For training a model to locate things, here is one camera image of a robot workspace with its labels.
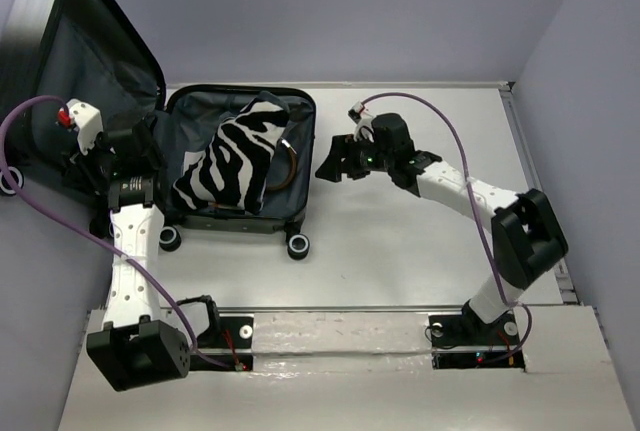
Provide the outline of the brown silver headphones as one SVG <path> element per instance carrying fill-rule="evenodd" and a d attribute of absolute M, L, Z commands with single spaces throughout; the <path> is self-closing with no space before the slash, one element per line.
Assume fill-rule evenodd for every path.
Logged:
<path fill-rule="evenodd" d="M 266 192 L 274 193 L 286 189 L 296 177 L 297 170 L 297 151 L 289 141 L 280 138 L 267 173 Z"/>

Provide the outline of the black hard-shell suitcase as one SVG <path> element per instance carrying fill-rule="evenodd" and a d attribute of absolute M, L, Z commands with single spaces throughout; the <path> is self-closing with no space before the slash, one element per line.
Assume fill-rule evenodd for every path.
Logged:
<path fill-rule="evenodd" d="M 14 0 L 1 36 L 1 109 L 8 112 L 37 96 L 77 98 L 96 106 L 104 119 L 121 112 L 154 115 L 154 135 L 168 161 L 167 176 L 186 169 L 185 152 L 205 149 L 217 127 L 236 116 L 263 92 L 260 86 L 196 84 L 169 92 L 156 58 L 115 0 Z M 283 232 L 290 257 L 310 250 L 301 227 L 309 194 L 315 139 L 316 105 L 306 92 L 274 87 L 271 93 L 289 108 L 281 138 L 298 153 L 298 170 L 283 191 L 267 193 L 256 214 L 211 205 L 182 211 L 168 204 L 161 248 L 178 249 L 182 229 L 251 233 Z M 18 169 L 32 166 L 45 186 L 87 202 L 97 210 L 90 230 L 111 232 L 106 196 L 64 187 L 67 156 L 77 152 L 71 137 L 54 123 L 53 104 L 24 113 L 7 136 L 8 161 Z"/>

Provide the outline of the zebra print plush cloth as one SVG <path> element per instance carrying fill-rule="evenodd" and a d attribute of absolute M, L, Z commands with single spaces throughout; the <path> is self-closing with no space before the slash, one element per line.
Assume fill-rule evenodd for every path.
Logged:
<path fill-rule="evenodd" d="M 260 212 L 268 171 L 288 122 L 288 106 L 270 92 L 260 93 L 217 127 L 202 156 L 174 181 L 173 205 L 182 211 L 215 204 Z"/>

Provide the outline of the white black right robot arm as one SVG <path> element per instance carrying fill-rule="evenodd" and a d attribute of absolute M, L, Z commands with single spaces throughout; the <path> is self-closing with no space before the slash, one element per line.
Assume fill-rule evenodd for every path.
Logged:
<path fill-rule="evenodd" d="M 396 113 L 354 120 L 353 133 L 333 136 L 316 177 L 339 183 L 384 172 L 398 188 L 471 219 L 487 243 L 491 275 L 442 334 L 486 341 L 500 318 L 568 253 L 548 197 L 537 188 L 515 192 L 489 185 L 417 149 Z"/>

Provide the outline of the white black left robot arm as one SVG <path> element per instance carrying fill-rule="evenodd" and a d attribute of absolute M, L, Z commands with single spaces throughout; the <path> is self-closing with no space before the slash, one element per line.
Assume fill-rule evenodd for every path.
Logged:
<path fill-rule="evenodd" d="M 198 345 L 221 334 L 206 311 L 189 319 L 156 274 L 165 227 L 166 160 L 148 124 L 111 124 L 96 148 L 108 154 L 107 209 L 112 276 L 102 327 L 86 351 L 117 392 L 186 377 Z"/>

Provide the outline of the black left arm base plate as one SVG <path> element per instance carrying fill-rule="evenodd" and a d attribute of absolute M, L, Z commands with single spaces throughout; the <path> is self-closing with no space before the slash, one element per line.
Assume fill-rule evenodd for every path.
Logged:
<path fill-rule="evenodd" d="M 209 295 L 196 297 L 184 306 L 197 337 L 199 355 L 191 355 L 190 370 L 244 372 L 253 369 L 254 316 L 221 312 Z"/>

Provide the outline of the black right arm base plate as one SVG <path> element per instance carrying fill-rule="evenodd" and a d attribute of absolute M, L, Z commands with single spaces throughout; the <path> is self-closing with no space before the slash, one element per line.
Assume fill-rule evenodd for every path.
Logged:
<path fill-rule="evenodd" d="M 492 325 L 480 321 L 470 329 L 464 327 L 461 314 L 430 315 L 424 334 L 435 370 L 526 368 L 522 351 L 506 357 L 520 341 L 512 313 Z"/>

